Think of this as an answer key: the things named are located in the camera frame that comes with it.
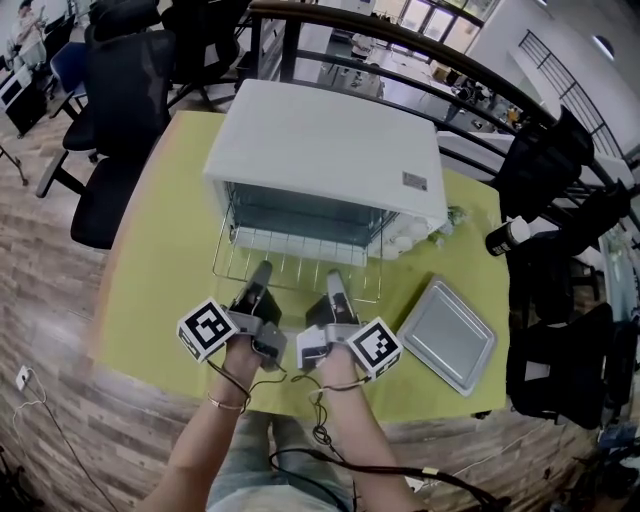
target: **yellow tablecloth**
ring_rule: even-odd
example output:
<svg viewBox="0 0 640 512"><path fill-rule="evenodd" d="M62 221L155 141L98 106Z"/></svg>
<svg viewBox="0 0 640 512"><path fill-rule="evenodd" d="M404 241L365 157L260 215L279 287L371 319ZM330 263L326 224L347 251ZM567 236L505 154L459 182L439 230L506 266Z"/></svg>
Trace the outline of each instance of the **yellow tablecloth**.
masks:
<svg viewBox="0 0 640 512"><path fill-rule="evenodd" d="M96 315L101 362L164 390L193 396L203 395L213 372L189 355L176 337L176 322L208 296L228 304L242 287L211 271L221 215L215 213L201 174L223 120L222 114L196 112L180 112L173 119L127 210ZM484 248L484 237L500 219L498 194L452 171L445 171L444 178L448 203L465 208L470 220L442 249L422 242L398 260L385 262L382 299L356 304L356 309L362 320L380 315L397 329L433 274L441 274L496 332L496 350L468 398L405 351L392 371L365 386L380 421L458 416L505 404L508 271L504 256L494 258ZM302 325L304 312L318 298L272 291L285 328ZM294 348L288 346L284 361L290 376L297 373ZM260 371L257 379L278 376ZM251 408L310 417L311 389L305 381L258 386Z"/></svg>

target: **cable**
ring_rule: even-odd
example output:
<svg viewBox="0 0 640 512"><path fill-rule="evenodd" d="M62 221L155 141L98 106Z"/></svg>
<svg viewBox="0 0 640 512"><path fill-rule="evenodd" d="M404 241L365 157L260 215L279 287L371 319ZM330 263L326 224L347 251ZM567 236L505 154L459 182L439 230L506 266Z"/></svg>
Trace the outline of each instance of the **cable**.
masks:
<svg viewBox="0 0 640 512"><path fill-rule="evenodd" d="M460 473L464 473L465 471L474 468L476 466L479 466L480 464L484 464L485 462L490 461L491 459L495 459L496 457L502 455L504 452L506 452L509 448L511 448L513 445L515 445L516 443L519 443L520 441L522 441L523 439L529 437L531 434L533 434L534 432L537 432L538 430L540 430L541 428L545 427L546 423L542 423L541 425L538 425L537 427L531 429L529 432L527 432L526 434L520 436L518 439L516 439L515 441L512 441L511 443L509 443L507 446L505 446L504 448L502 448L499 452L494 453L492 455L489 455L487 457L485 457L482 460L479 460L478 462L474 462L473 464L469 464L467 467L462 468L460 471L456 471L453 476L458 476Z"/></svg>
<svg viewBox="0 0 640 512"><path fill-rule="evenodd" d="M242 391L244 395L247 397L245 400L245 406L248 405L249 401L251 400L251 393L242 384L240 384L240 382L238 382L238 380L233 375L231 375L229 372L227 372L224 369L224 365L222 365L222 368L221 368L217 364L209 361L208 359L207 359L207 364L211 366L211 368L213 368L215 371L217 371L220 375L222 375L225 379L231 382L231 384L237 387L240 391Z"/></svg>
<svg viewBox="0 0 640 512"><path fill-rule="evenodd" d="M349 391L350 389L355 389L358 388L360 386L363 386L366 382L369 382L370 378L369 377L365 377L362 378L354 383L351 384L344 384L341 386L325 386L324 388L322 386L320 386L320 383L314 379L313 377L310 377L308 374L303 373L300 375L296 375L295 377L293 377L291 379L292 383L295 382L299 382L303 379L307 379L310 380L311 382L313 382L315 384L315 386L318 389L313 390L311 393L309 393L309 401L311 402L311 405L313 406L313 410L315 412L316 415L316 424L315 426L311 429L311 435L313 437L313 439L315 440L316 443L318 443L321 446L326 446L327 448L329 448L329 450L331 450L331 452L338 458L340 458L341 460L344 460L344 458L342 457L342 455L340 455L340 453L338 452L338 450L335 449L335 447L333 446L333 439L331 439L331 436L329 435L329 431L327 430L326 427L326 423L327 423L327 419L329 418L329 413L327 412L327 408L322 405L322 397L324 394L325 390L331 390L331 391ZM270 459L270 463L271 465L277 468L272 462L272 459ZM325 486L323 486L322 484L319 484L318 482L312 482L316 487L319 487L320 489L322 489L325 493L327 493L334 501L336 501L336 505L338 506L338 508L340 510L343 510L341 507L344 507L344 504L334 495L334 493L332 493L329 489L327 489ZM353 484L353 498L352 498L352 507L353 507L353 511L356 512L358 509L358 497L357 497L357 493L356 493L356 483L355 481L352 482Z"/></svg>
<svg viewBox="0 0 640 512"><path fill-rule="evenodd" d="M69 450L71 450L71 453L73 454L73 457L76 459L76 462L78 463L78 466L80 466L80 468L82 469L82 471L84 472L84 474L87 476L87 478L89 479L89 481L93 484L93 486L98 490L98 492L100 494L102 494L102 497L107 500L107 502L109 503L109 505L111 505L111 508L115 511L115 512L119 512L119 510L116 508L116 506L113 504L113 502L109 499L109 497L106 495L106 493L100 488L100 486L95 482L95 480L93 478L91 478L91 475L89 474L89 472L87 471L87 469L84 467L84 465L82 464L82 462L80 461L78 455L76 454L76 451L73 449L73 446L71 446L71 443L67 440L66 436L64 435L64 432L62 431L62 428L60 428L60 425L58 425L58 422L56 421L55 416L53 415L53 412L51 412L51 409L49 409L49 406L45 403L43 403L42 405L44 405L44 408L47 410L47 412L49 413L49 416L51 416L51 420L53 421L53 423L55 424L55 426L58 429L58 432L60 432L60 435L62 436L62 439L64 439L64 442L67 443L67 446L69 447Z"/></svg>
<svg viewBox="0 0 640 512"><path fill-rule="evenodd" d="M319 450L309 450L309 449L306 449L306 448L289 448L289 449L286 449L286 450L280 450L278 452L275 452L275 453L273 453L272 455L269 456L270 464L273 467L278 468L277 465L274 464L273 459L276 456L278 456L278 455L280 455L282 453L291 453L291 452L306 453L307 455L310 455L311 457L313 457L316 460L319 460L319 461L322 461L322 462L328 462L330 464L335 464L337 466L340 466L342 468L348 469L350 471L355 471L357 473L368 473L368 474L374 474L374 475L403 475L403 476L410 476L410 477L413 477L413 478L419 478L421 480L424 480L424 479L427 479L427 478L433 479L433 480L438 480L438 481L441 481L441 482L445 482L445 483L454 485L456 487L460 487L461 489L464 489L464 490L468 491L474 498L476 498L476 500L483 507L489 506L489 507L493 508L494 506L498 505L498 500L496 500L496 498L494 498L487 491L484 491L483 489L480 489L478 487L470 485L470 484L464 482L463 480L460 480L459 478L456 478L453 475L449 475L447 473L443 473L443 472L441 472L439 470L431 469L431 468L425 468L425 469L421 470L421 469L409 468L409 467L360 466L360 465L357 465L357 464L351 464L351 463L349 463L347 461L344 461L344 460L332 459L331 457L329 457L328 455L325 455L323 452L321 452ZM333 494L328 489L324 489L324 486L320 486L316 482L314 482L314 483L316 485L318 485L319 487L322 487L323 490L325 490L325 492L327 492L327 494L329 494L329 495ZM342 506L338 505L338 508L340 510L344 510L345 509L344 505L342 505Z"/></svg>
<svg viewBox="0 0 640 512"><path fill-rule="evenodd" d="M24 449L24 446L22 444L22 438L20 437L20 432L18 431L17 427L16 427L16 415L18 414L18 411L20 411L22 408L29 406L29 405L37 405L37 404L42 404L44 406L44 408L47 410L47 412L49 413L49 416L51 417L51 420L53 421L53 423L55 424L56 428L58 429L58 432L60 432L60 436L62 436L62 439L64 440L64 442L67 444L67 446L69 447L69 450L71 450L71 453L73 454L73 457L75 458L76 462L78 463L78 466L80 466L80 468L82 469L82 471L84 472L84 474L87 476L87 478L89 479L89 481L93 484L93 486L98 490L98 492L100 494L102 494L103 498L107 501L107 503L109 503L109 505L111 505L111 508L113 508L113 510L115 512L119 512L119 510L116 508L116 506L113 504L113 502L109 499L109 497L105 494L105 492L100 488L100 486L95 482L95 480L93 478L91 478L91 475L89 474L89 472L87 471L87 469L84 467L84 465L82 464L82 462L80 461L80 459L78 458L78 455L76 454L75 450L73 449L73 446L71 446L71 443L69 443L69 441L67 440L67 437L64 435L64 432L62 431L62 428L60 427L60 425L58 424L58 422L56 421L55 416L53 415L53 412L51 412L51 409L49 408L49 406L47 405L47 392L44 389L44 386L42 385L42 382L40 382L40 378L38 377L38 374L35 372L35 370L33 368L27 368L27 371L29 373L32 373L33 376L36 378L36 381L38 382L38 386L40 386L40 389L42 390L42 399L38 398L38 394L29 387L29 384L25 381L25 387L26 389L28 389L29 391L31 391L35 397L37 398L37 400L34 400L32 402L25 402L24 404L22 404L20 407L18 407L14 413L13 413L13 419L12 419L12 423L13 423L13 428L16 431L16 434L18 435L18 439L19 439L19 445L20 448L22 448L22 452L24 453L26 458L29 458L29 456L27 455L27 452Z"/></svg>
<svg viewBox="0 0 640 512"><path fill-rule="evenodd" d="M18 407L15 411L13 411L13 417L11 418L11 424L13 425L13 430L18 436L17 438L18 446L20 446L20 448L22 449L22 453L24 454L25 459L29 459L29 455L27 454L27 451L24 449L24 445L22 443L22 437L20 436L20 431L18 430L18 427L16 427L16 417L18 416L18 411L20 411L24 407L29 407L31 405L37 405L37 404L44 405L44 403L47 401L47 392L44 389L44 386L42 385L42 383L40 382L40 379L38 378L38 375L36 374L36 372L31 367L27 368L27 372L32 373L33 376L36 378L36 381L38 382L38 386L40 386L40 389L42 390L42 399L34 400L33 402L23 403L20 407Z"/></svg>

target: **white toaster oven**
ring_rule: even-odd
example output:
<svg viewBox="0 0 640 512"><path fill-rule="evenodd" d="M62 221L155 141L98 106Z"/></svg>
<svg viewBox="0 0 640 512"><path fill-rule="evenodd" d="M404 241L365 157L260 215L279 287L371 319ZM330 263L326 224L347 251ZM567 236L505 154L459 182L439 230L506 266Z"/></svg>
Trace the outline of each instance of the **white toaster oven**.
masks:
<svg viewBox="0 0 640 512"><path fill-rule="evenodd" d="M447 219L430 121L294 84L243 83L204 180L237 246L303 258L366 266Z"/></svg>

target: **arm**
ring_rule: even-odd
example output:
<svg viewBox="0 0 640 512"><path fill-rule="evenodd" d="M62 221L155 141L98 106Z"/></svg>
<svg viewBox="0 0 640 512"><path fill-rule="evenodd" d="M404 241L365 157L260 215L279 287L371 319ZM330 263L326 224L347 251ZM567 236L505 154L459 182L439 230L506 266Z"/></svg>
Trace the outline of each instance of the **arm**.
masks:
<svg viewBox="0 0 640 512"><path fill-rule="evenodd" d="M31 32L34 25L35 25L35 21L27 25L26 28L18 34L18 36L16 37L16 44L21 45L22 43L24 43L24 40L27 38L27 36Z"/></svg>
<svg viewBox="0 0 640 512"><path fill-rule="evenodd" d="M349 384L358 380L351 352L339 345L333 347L319 369L326 386ZM341 455L345 460L361 466L398 465L361 387L349 391L327 390L325 396L340 437ZM425 504L414 496L402 476L355 472L352 476L370 512L416 512L425 509Z"/></svg>
<svg viewBox="0 0 640 512"><path fill-rule="evenodd" d="M250 343L236 338L227 344L224 367L245 389L251 387L259 366L260 356ZM220 375L209 392L226 405L239 406L245 400L242 391ZM239 411L219 409L205 400L180 434L162 480L138 506L138 512L204 510L239 416Z"/></svg>

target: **blue chair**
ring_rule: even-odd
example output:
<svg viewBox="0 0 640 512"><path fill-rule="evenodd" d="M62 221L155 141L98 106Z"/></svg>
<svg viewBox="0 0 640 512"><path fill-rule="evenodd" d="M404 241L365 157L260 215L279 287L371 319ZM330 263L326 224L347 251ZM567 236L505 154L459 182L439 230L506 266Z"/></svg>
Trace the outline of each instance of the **blue chair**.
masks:
<svg viewBox="0 0 640 512"><path fill-rule="evenodd" d="M51 59L51 71L58 79L62 90L70 96L69 99L78 101L78 98L87 95L84 89L86 62L87 47L84 43L67 43Z"/></svg>
<svg viewBox="0 0 640 512"><path fill-rule="evenodd" d="M51 71L56 76L66 97L50 118L56 117L61 110L73 120L62 141L62 146L69 151L90 151L95 149L95 136L91 105L83 106L80 98L87 95L84 81L87 73L87 45L85 43L67 43L51 59ZM75 100L80 112L71 106ZM89 156L91 162L97 162L97 155Z"/></svg>

